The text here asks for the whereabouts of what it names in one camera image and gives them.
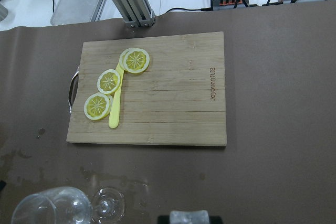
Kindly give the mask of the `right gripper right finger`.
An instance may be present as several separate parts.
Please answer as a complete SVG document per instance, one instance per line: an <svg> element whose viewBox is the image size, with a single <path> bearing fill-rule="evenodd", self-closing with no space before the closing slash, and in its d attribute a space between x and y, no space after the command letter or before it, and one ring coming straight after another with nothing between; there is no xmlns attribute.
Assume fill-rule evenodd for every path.
<svg viewBox="0 0 336 224"><path fill-rule="evenodd" d="M209 223L210 224L222 224L222 218L220 216L210 216Z"/></svg>

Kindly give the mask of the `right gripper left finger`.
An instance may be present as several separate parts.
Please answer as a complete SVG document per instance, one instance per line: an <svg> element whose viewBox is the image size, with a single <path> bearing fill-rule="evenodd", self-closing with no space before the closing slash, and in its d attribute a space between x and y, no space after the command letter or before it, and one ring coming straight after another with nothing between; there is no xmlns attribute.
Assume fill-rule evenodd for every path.
<svg viewBox="0 0 336 224"><path fill-rule="evenodd" d="M169 215L159 215L157 217L157 224L170 224L170 216Z"/></svg>

